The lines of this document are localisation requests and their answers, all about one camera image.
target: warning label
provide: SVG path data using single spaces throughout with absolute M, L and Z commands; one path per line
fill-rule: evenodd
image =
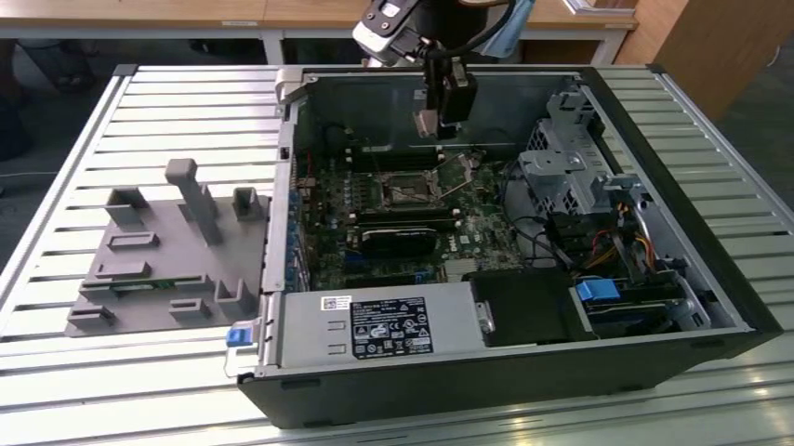
M 356 359 L 432 353 L 424 297 L 351 302 L 349 320 Z

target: blue latch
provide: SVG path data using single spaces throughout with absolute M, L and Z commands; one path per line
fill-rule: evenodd
M 225 334 L 225 346 L 246 347 L 253 344 L 253 327 L 232 327 Z
M 585 280 L 575 286 L 575 291 L 579 293 L 581 301 L 620 298 L 612 279 Z

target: barcode sticker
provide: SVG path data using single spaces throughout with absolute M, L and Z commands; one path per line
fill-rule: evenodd
M 224 20 L 220 22 L 222 26 L 258 26 L 257 21 L 248 20 Z
M 352 297 L 349 295 L 325 295 L 320 300 L 321 311 L 331 311 L 333 309 L 349 309 L 349 301 Z

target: metal rack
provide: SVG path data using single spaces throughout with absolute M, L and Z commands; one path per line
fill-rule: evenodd
M 672 430 L 686 444 L 734 444 L 794 435 L 794 218 L 675 84 L 644 67 L 600 73 L 788 331 L 736 359 L 611 397 L 280 431 L 224 374 L 224 328 L 62 337 L 110 187 L 177 198 L 162 170 L 189 157 L 216 197 L 242 185 L 269 194 L 274 70 L 138 67 L 112 78 L 0 276 L 0 444 L 668 444 Z M 253 366 L 253 351 L 240 353 L 236 366 Z

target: yellow wire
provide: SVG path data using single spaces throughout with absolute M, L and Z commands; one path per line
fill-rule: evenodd
M 612 246 L 604 254 L 601 254 L 596 259 L 592 260 L 592 262 L 584 267 L 584 269 L 589 269 L 593 266 L 601 264 L 603 262 L 605 262 L 608 260 L 608 258 L 615 254 L 616 249 Z
M 652 271 L 653 270 L 653 257 L 652 257 L 653 250 L 649 249 L 649 242 L 643 237 L 637 237 L 633 240 L 636 240 L 644 246 L 644 262 L 647 263 L 647 267 Z

